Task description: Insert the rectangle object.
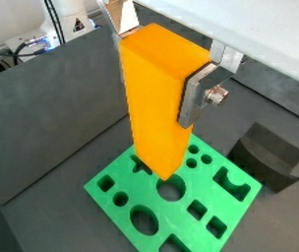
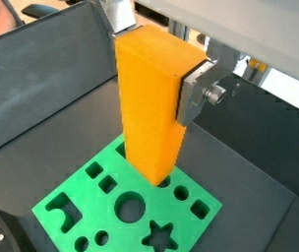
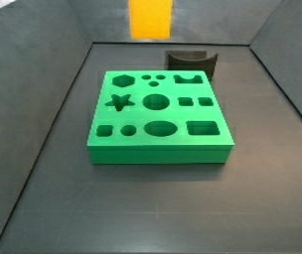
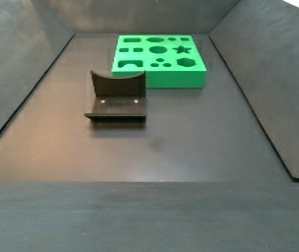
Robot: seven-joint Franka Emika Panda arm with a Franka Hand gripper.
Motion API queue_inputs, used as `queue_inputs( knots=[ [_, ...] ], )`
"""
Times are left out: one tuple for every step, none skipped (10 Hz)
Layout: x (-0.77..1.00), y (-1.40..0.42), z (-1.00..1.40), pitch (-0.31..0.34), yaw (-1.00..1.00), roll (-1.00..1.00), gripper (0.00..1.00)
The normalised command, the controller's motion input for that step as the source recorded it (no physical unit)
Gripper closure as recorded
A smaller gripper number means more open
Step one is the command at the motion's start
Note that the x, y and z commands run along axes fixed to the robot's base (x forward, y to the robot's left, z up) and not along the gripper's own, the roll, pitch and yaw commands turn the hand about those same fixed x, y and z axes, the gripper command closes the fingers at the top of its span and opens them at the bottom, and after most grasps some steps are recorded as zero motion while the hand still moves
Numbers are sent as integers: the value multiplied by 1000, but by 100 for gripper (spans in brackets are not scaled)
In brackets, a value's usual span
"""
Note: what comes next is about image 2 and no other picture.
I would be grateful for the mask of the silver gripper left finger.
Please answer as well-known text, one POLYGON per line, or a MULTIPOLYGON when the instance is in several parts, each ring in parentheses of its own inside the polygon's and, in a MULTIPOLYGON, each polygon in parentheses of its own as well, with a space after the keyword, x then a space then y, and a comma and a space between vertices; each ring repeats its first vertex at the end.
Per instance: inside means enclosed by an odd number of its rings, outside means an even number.
POLYGON ((136 26, 131 0, 99 0, 110 35, 130 31, 136 26))

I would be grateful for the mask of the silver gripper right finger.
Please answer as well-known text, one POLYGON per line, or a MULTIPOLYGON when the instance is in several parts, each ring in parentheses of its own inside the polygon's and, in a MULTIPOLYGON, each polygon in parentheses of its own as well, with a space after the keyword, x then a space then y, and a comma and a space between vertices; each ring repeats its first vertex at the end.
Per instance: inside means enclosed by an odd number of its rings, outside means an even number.
POLYGON ((218 104, 226 94, 226 89, 218 83, 237 68, 242 52, 219 42, 209 40, 209 58, 203 60, 183 77, 181 102, 178 107, 178 122, 187 126, 209 102, 218 104))

